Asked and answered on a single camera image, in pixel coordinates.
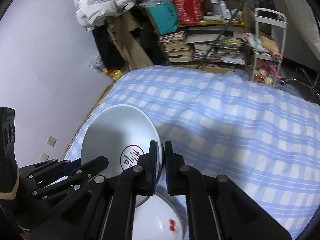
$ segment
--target white plate with red dots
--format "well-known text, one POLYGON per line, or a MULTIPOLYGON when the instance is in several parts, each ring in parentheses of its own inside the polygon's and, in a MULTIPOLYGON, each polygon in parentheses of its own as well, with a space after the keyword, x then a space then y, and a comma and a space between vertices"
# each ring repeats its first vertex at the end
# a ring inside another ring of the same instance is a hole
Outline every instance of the white plate with red dots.
POLYGON ((174 209, 159 195, 134 210, 132 240, 182 240, 182 223, 174 209))
MULTIPOLYGON (((163 163, 159 134, 150 118, 130 105, 115 105, 102 111, 87 129, 81 148, 81 164, 103 155, 109 165, 99 175, 118 176, 127 168, 137 165, 139 156, 148 153, 150 141, 157 142, 156 177, 163 163)), ((137 196, 136 207, 149 196, 137 196)))

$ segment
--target blue and white checkered bedsheet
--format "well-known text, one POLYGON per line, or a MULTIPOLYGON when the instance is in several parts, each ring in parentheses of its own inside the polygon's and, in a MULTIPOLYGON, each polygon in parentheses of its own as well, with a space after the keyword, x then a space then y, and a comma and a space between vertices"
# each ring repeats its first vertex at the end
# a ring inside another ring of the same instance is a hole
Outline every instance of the blue and white checkered bedsheet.
MULTIPOLYGON (((81 128, 65 159, 80 157, 89 125, 116 104, 142 109, 162 142, 171 140, 174 152, 187 164, 205 175, 229 176, 293 239, 318 208, 318 105, 230 72, 143 68, 118 81, 81 128)), ((179 213, 185 212, 184 205, 183 199, 176 199, 179 213)))

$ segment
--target electrical outlet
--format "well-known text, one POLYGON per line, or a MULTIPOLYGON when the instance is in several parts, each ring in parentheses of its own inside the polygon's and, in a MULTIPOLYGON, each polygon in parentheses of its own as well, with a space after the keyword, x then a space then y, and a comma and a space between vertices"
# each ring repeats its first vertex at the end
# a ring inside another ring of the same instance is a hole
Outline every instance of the electrical outlet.
POLYGON ((49 136, 49 138, 48 138, 48 140, 47 140, 47 144, 49 144, 50 146, 53 147, 53 146, 55 145, 56 141, 57 141, 57 140, 56 140, 55 138, 49 136))
POLYGON ((41 156, 40 156, 40 160, 42 162, 46 162, 47 160, 49 159, 49 155, 45 154, 45 153, 42 153, 41 156))

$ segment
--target red bag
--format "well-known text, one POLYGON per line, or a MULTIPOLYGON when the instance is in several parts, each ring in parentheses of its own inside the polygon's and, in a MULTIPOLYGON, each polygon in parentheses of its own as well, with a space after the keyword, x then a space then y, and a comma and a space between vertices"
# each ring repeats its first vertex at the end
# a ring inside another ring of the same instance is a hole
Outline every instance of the red bag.
POLYGON ((171 0, 177 10, 180 24, 198 23, 202 20, 201 5, 204 0, 171 0))

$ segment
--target wall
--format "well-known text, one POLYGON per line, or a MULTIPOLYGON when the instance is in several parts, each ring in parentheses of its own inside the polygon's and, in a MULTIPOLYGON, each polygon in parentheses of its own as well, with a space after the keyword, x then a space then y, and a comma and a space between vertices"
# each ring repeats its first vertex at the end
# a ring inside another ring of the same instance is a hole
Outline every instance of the wall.
MULTIPOLYGON (((297 28, 294 26, 284 0, 274 0, 274 2, 276 4, 277 11, 283 13, 287 17, 288 22, 284 57, 303 64, 309 68, 318 69, 319 61, 311 51, 310 47, 302 39, 297 28)), ((282 36, 283 31, 280 28, 273 29, 272 37, 279 45, 282 42, 282 36)))
POLYGON ((14 0, 0 21, 0 106, 15 109, 20 167, 61 158, 111 79, 88 67, 97 52, 73 0, 14 0), (49 136, 56 145, 46 144, 49 136))

